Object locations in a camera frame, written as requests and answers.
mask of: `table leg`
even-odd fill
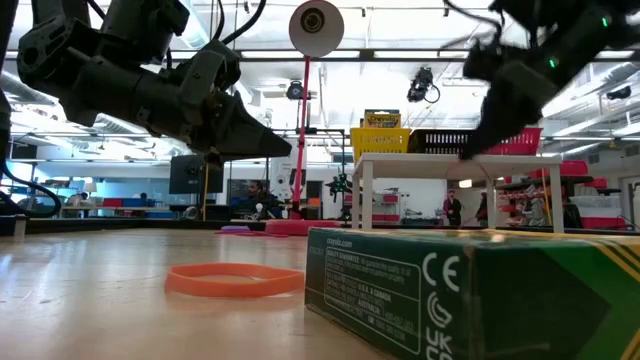
[[[360,177],[353,175],[353,193],[351,194],[351,227],[360,228]]]
[[[362,228],[372,229],[373,223],[373,162],[362,163]]]
[[[493,179],[487,178],[487,220],[489,229],[495,229],[497,224],[498,213],[496,210],[496,188],[493,184]]]
[[[562,187],[560,185],[560,165],[554,165],[550,169],[549,182],[551,183],[551,206],[553,215],[553,232],[564,232],[564,210],[562,208]]]

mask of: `ce mark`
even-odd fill
[[[429,275],[429,262],[432,260],[436,260],[437,258],[438,254],[431,253],[427,255],[422,262],[422,273],[424,274],[424,278],[427,280],[427,283],[429,283],[429,285],[431,286],[436,286],[438,283],[433,279],[433,277],[431,277],[431,275]],[[452,281],[452,279],[455,279],[458,273],[451,267],[459,262],[459,256],[451,256],[444,262],[444,265],[442,266],[442,279],[444,280],[444,283],[447,284],[449,289],[455,292],[459,292],[460,287],[458,287],[458,285],[456,285]]]

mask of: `green cardboard box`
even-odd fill
[[[305,303],[399,359],[638,360],[640,239],[313,229]]]

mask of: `white table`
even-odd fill
[[[362,228],[371,229],[373,214],[373,179],[451,179],[487,180],[487,212],[489,227],[496,227],[495,179],[522,174],[541,168],[550,169],[553,231],[564,232],[560,165],[562,159],[536,156],[479,155],[460,162],[457,155],[364,153],[353,173],[353,207],[351,226],[360,226],[360,181],[362,180]]]

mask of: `yellow crate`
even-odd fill
[[[411,129],[352,128],[353,161],[358,163],[360,154],[366,152],[404,154],[409,135]]]

